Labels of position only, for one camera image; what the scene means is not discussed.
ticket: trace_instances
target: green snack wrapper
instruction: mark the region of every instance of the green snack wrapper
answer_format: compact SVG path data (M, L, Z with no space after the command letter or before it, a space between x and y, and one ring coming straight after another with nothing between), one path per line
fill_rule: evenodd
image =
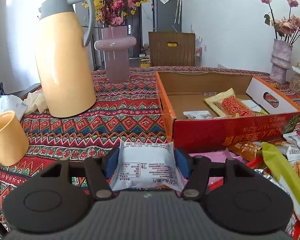
M263 161L275 179L288 191L294 211L300 220L300 179L288 160L274 145L262 143Z

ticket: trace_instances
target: tablecloth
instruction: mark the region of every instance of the tablecloth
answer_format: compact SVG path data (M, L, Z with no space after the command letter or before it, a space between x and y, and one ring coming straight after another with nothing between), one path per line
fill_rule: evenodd
M30 147L19 163L0 168L0 221L6 225L2 214L5 196L59 158L82 161L93 155L103 156L121 139L165 143L155 71L254 74L271 82L263 72L202 67L131 68L129 80L123 83L109 83L105 71L92 72L97 101L88 111L63 119L52 117L49 111L35 112L21 120ZM289 90L288 83L278 86L300 105L300 96ZM296 130L300 134L300 122ZM74 178L73 184L87 189L84 178Z

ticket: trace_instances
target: gray jug handle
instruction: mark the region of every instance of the gray jug handle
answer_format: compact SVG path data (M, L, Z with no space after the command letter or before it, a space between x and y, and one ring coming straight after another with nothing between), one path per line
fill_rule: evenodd
M89 5L89 15L90 15L89 26L88 26L88 31L84 34L83 37L83 45L86 47L88 46L91 40L92 31L94 30L94 25L96 22L96 13L95 13L93 0L68 0L67 1L68 4L74 4L78 2L87 2Z

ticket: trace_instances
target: textured lavender vase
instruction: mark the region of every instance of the textured lavender vase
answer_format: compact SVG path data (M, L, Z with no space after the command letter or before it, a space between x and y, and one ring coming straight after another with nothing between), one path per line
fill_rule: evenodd
M126 26L102 29L102 40L94 43L94 48L103 50L106 76L110 82L124 82L130 76L128 48L137 44L133 36L127 35Z
M280 84L286 82L287 70L291 69L291 55L293 46L285 41L274 39L271 54L272 70L270 78Z

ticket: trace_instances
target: gray refrigerator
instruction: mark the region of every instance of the gray refrigerator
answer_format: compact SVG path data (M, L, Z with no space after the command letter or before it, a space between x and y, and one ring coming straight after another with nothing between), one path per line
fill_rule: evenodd
M154 32L181 32L181 18L178 23L179 13L176 23L174 18L177 10L177 0L169 0L163 3L160 0L153 0L153 31Z

